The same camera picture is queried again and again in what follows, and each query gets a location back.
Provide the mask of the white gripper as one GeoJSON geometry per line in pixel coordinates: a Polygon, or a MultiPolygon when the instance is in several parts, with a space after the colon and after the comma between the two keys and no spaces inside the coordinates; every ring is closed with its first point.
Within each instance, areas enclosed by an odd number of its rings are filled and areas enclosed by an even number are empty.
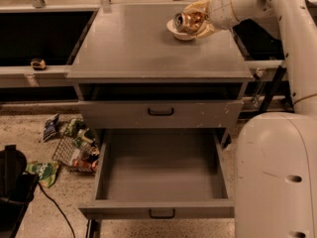
{"type": "Polygon", "coordinates": [[[205,21],[194,34],[196,39],[207,38],[221,30],[228,30],[237,25],[237,18],[233,10],[232,0],[199,0],[189,4],[183,13],[200,12],[209,14],[209,21],[205,21]]]}

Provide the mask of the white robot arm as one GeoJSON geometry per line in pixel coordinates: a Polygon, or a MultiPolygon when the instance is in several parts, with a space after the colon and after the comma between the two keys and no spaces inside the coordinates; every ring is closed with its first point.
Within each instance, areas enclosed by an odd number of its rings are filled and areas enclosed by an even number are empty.
{"type": "Polygon", "coordinates": [[[293,112],[249,120],[237,140],[236,238],[317,238],[317,26],[307,0],[199,0],[206,32],[273,14],[293,112]]]}

